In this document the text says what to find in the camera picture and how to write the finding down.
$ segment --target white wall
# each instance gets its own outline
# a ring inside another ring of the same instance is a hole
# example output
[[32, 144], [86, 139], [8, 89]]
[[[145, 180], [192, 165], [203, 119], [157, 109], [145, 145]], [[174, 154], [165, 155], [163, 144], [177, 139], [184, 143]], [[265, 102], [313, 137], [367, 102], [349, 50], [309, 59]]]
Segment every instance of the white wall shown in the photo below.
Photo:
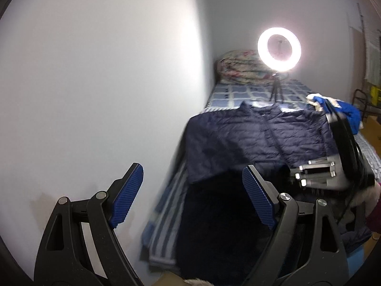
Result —
[[363, 59], [363, 52], [354, 48], [350, 29], [361, 30], [357, 2], [372, 27], [381, 28], [369, 0], [207, 2], [214, 59], [233, 49], [256, 49], [264, 30], [282, 26], [293, 31], [302, 45], [302, 57], [293, 76], [324, 95], [344, 100], [352, 94], [352, 81], [362, 74], [354, 70], [354, 63], [357, 68], [362, 66], [358, 60]]
[[200, 3], [12, 0], [0, 21], [0, 234], [30, 276], [57, 199], [89, 198], [132, 162], [144, 182], [116, 232], [144, 283], [158, 276], [139, 260], [140, 235], [213, 85]]

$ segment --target striped bedsheet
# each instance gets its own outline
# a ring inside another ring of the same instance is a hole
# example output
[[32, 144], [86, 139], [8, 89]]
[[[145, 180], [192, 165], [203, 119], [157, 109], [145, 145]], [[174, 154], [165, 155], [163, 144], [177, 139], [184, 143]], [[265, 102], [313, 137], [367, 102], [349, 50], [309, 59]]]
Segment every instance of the striped bedsheet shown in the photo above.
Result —
[[[312, 91], [297, 80], [281, 82], [284, 103], [283, 111], [294, 111], [306, 108], [306, 96]], [[217, 84], [203, 112], [221, 111], [238, 108], [243, 101], [255, 107], [273, 104], [269, 102], [272, 85], [258, 84]], [[381, 179], [381, 160], [374, 148], [359, 133], [355, 135], [364, 156], [372, 167], [377, 181]], [[151, 214], [143, 234], [142, 242], [149, 250], [149, 264], [165, 270], [177, 272], [176, 238], [180, 226], [182, 208], [187, 191], [187, 171], [185, 157], [165, 188], [159, 203]]]

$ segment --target blue gripper pad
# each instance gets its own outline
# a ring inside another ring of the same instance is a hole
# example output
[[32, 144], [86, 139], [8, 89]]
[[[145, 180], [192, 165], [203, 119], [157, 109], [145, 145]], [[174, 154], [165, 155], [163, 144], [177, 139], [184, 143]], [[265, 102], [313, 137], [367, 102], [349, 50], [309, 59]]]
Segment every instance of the blue gripper pad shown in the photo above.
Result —
[[262, 224], [273, 230], [277, 225], [274, 206], [248, 168], [242, 171], [242, 182]]
[[109, 219], [109, 225], [115, 229], [118, 224], [123, 223], [127, 213], [130, 210], [139, 188], [143, 182], [143, 167], [138, 164], [132, 174], [127, 177], [127, 180], [116, 197], [112, 205], [112, 215]]

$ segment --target maroon sleeve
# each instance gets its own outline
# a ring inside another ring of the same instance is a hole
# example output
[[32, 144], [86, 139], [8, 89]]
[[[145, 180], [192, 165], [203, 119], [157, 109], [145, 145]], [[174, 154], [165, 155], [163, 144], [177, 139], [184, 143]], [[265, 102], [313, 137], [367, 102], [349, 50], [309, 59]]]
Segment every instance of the maroon sleeve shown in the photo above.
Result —
[[381, 233], [381, 198], [372, 213], [366, 218], [366, 225], [372, 231]]

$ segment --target glowing white ring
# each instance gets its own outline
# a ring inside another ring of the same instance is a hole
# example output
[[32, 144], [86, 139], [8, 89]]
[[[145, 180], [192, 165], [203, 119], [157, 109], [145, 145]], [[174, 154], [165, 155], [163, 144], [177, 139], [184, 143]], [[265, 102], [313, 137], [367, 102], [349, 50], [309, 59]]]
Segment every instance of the glowing white ring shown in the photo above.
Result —
[[[280, 61], [271, 56], [268, 49], [269, 38], [275, 34], [285, 37], [291, 44], [292, 54], [287, 61]], [[302, 55], [302, 47], [298, 38], [290, 30], [285, 28], [270, 28], [262, 33], [258, 40], [258, 54], [262, 61], [269, 67], [279, 72], [292, 69], [298, 63]]]

